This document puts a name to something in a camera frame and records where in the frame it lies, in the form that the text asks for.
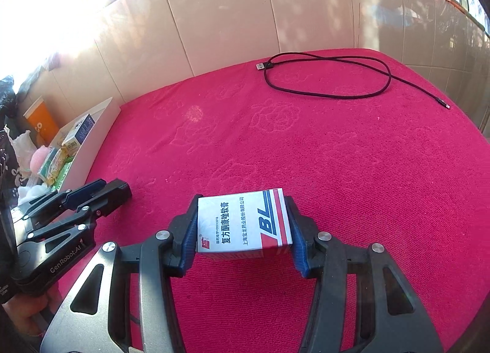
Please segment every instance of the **red stripe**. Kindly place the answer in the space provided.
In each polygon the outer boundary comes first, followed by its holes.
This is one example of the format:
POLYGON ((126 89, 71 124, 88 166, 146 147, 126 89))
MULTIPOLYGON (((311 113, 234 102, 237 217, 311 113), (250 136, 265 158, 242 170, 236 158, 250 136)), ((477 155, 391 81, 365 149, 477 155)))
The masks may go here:
POLYGON ((264 233, 260 233, 260 239, 262 241, 262 249, 277 247, 277 240, 264 233))
POLYGON ((287 245, 288 240, 286 238, 286 227, 284 226, 284 219, 282 217, 281 201, 279 200, 279 191, 274 189, 274 200, 276 202, 277 219, 279 221, 279 230, 281 230, 282 245, 287 245))

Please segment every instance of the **black usb cable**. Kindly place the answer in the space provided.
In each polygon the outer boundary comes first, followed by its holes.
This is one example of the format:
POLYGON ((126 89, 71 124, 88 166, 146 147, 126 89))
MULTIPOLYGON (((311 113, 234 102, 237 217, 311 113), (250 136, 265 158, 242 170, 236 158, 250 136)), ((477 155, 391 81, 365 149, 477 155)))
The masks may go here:
POLYGON ((447 104, 444 100, 438 98, 437 96, 433 95, 430 92, 427 92, 425 89, 421 88, 420 86, 415 85, 415 83, 412 83, 410 81, 404 80, 403 78, 392 75, 391 70, 388 67, 388 64, 386 64, 383 60, 380 60, 378 58, 372 58, 369 56, 330 56, 330 57, 324 57, 324 56, 318 56, 316 54, 304 53, 304 52, 300 52, 300 51, 289 51, 289 52, 285 52, 285 53, 276 54, 275 56, 272 56, 269 60, 267 60, 265 63, 257 64, 257 70, 264 70, 264 79, 267 82, 267 85, 269 85, 271 88, 274 88, 276 90, 280 90, 282 92, 293 93, 295 95, 316 96, 316 97, 324 97, 324 98, 329 98, 329 99, 353 100, 353 99, 366 99, 368 97, 374 97, 377 95, 381 95, 386 89, 388 89, 388 86, 390 85, 391 80, 395 79, 397 81, 406 83, 407 85, 410 85, 410 86, 422 91, 423 93, 430 96, 435 101, 437 101, 440 105, 446 107, 447 109, 450 108, 449 104, 447 104), (291 54, 300 55, 300 56, 307 56, 307 58, 293 58, 293 59, 273 62, 273 60, 278 58, 279 56, 285 56, 285 55, 291 55, 291 54), (360 63, 359 61, 348 60, 348 59, 373 60, 373 61, 376 61, 376 62, 382 64, 386 68, 386 71, 379 70, 378 68, 370 66, 368 64, 360 63), (369 68, 373 71, 376 71, 376 72, 382 73, 383 75, 388 76, 388 80, 386 81, 386 84, 381 89, 377 90, 376 92, 366 93, 363 95, 347 95, 347 96, 344 96, 344 95, 329 95, 327 93, 305 92, 305 91, 301 91, 301 90, 282 88, 282 87, 274 85, 272 82, 270 82, 269 77, 267 75, 267 70, 269 70, 270 68, 276 67, 278 65, 281 65, 281 64, 296 63, 296 62, 300 62, 300 61, 319 61, 319 60, 331 60, 331 61, 339 61, 341 63, 357 64, 357 65, 360 65, 362 67, 369 68))

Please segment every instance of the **metal screw cap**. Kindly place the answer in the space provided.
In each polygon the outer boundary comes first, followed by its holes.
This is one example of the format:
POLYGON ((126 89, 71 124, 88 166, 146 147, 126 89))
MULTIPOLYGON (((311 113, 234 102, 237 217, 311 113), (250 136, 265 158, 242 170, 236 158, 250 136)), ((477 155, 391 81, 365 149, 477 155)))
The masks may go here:
POLYGON ((104 252, 111 252, 114 249, 116 249, 116 243, 115 242, 109 241, 109 242, 106 242, 104 245, 102 245, 102 250, 104 252))
POLYGON ((318 239, 322 241, 330 241, 332 239, 332 235, 327 231, 320 231, 320 233, 318 233, 318 239))
POLYGON ((380 243, 378 242, 375 242, 372 246, 371 246, 372 250, 374 252, 378 252, 378 253, 381 253, 381 252, 384 252, 385 251, 385 247, 383 247, 380 243))
POLYGON ((157 240, 166 240, 170 237, 170 233, 166 230, 160 230, 155 235, 157 240))

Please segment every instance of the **pink sponge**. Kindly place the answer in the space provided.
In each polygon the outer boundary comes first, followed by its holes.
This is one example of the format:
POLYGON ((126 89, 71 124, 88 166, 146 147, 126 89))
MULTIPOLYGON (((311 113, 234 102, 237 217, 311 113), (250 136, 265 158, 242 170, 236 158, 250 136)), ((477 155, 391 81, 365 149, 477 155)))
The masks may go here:
POLYGON ((30 168, 31 172, 37 174, 47 155, 50 153, 51 149, 46 146, 41 146, 38 148, 35 153, 32 155, 30 168))

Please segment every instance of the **orange package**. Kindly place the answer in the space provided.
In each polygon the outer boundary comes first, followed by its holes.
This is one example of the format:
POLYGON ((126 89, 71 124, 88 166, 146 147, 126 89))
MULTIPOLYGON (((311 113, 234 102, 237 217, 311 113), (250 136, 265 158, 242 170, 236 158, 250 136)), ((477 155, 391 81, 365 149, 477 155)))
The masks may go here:
POLYGON ((29 107, 29 110, 25 112, 24 116, 47 144, 51 143, 51 140, 53 140, 60 130, 59 126, 51 117, 42 97, 38 98, 29 107))

